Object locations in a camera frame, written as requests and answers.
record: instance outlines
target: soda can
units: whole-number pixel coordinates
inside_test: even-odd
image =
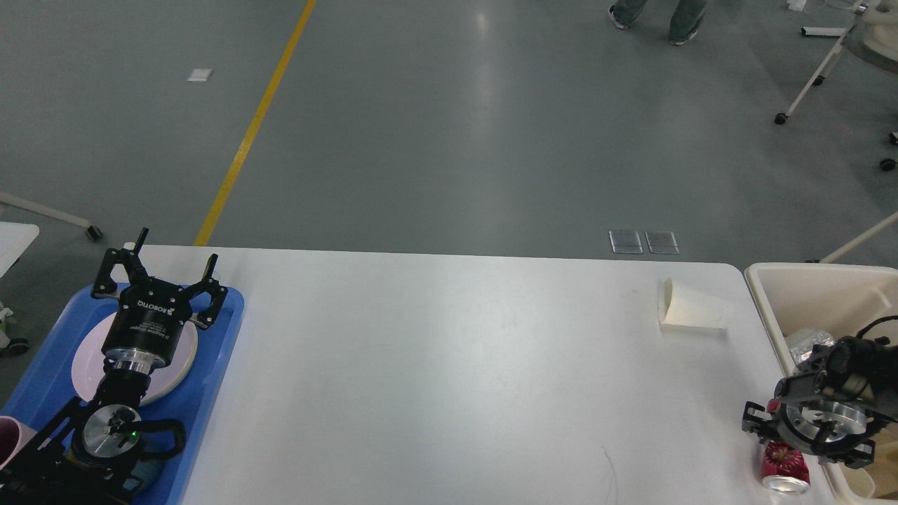
[[[770,440],[764,447],[761,483],[784,494],[801,494],[811,487],[811,476],[801,451],[782,441]]]

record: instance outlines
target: sneaker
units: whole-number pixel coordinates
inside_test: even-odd
[[[622,23],[622,22],[619,22],[619,21],[617,20],[617,18],[614,17],[614,5],[612,5],[611,7],[608,7],[608,17],[609,17],[609,18],[612,20],[612,22],[614,23],[614,28],[617,28],[618,30],[628,30],[628,29],[629,29],[629,25],[628,25],[628,24],[624,24],[624,23]]]
[[[681,46],[681,45],[685,44],[686,42],[688,42],[688,41],[690,41],[690,40],[692,40],[692,39],[695,39],[695,34],[698,33],[698,32],[699,32],[699,31],[697,31],[697,30],[696,30],[696,31],[693,31],[692,33],[690,33],[689,35],[686,36],[686,40],[674,40],[674,39],[670,39],[671,45],[672,45],[672,46]]]

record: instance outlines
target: paper cup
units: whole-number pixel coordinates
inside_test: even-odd
[[[692,328],[725,329],[733,319],[733,303],[682,282],[668,279],[658,298],[658,322]]]
[[[0,415],[0,469],[6,466],[36,433],[37,431],[15,418]]]

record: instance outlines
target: person's legs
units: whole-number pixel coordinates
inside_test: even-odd
[[[671,18],[670,40],[687,40],[699,28],[701,18],[705,16],[710,4],[711,0],[680,0]]]
[[[648,2],[648,0],[618,0],[617,3],[612,6],[614,8],[614,18],[617,19],[618,22],[630,25],[636,21],[637,17],[639,17],[639,13],[641,13],[642,8],[646,6],[646,2]]]

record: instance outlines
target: yellow floor line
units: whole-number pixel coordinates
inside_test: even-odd
[[[209,237],[212,236],[212,231],[215,230],[218,218],[225,208],[225,203],[231,194],[234,183],[237,181],[237,176],[240,175],[240,170],[243,168],[243,162],[246,161],[246,155],[250,153],[252,141],[256,139],[256,134],[259,132],[262,121],[265,119],[265,114],[269,111],[271,99],[274,98],[277,87],[280,85],[281,77],[284,76],[286,66],[290,63],[290,57],[293,56],[293,51],[296,49],[296,42],[303,35],[305,24],[309,21],[309,16],[312,15],[313,8],[315,8],[315,0],[308,0],[305,3],[303,15],[299,16],[296,28],[293,29],[293,34],[290,35],[290,41],[287,42],[284,53],[281,54],[281,59],[277,62],[277,68],[275,68],[274,75],[271,76],[269,87],[266,88],[265,94],[262,95],[262,100],[259,102],[259,107],[256,108],[256,113],[252,116],[250,126],[246,128],[246,134],[243,135],[240,148],[237,149],[237,154],[233,156],[231,167],[224,176],[221,187],[218,188],[218,194],[216,199],[212,201],[212,207],[209,208],[209,212],[206,214],[206,220],[203,221],[203,226],[199,229],[196,240],[193,241],[194,245],[208,244]]]

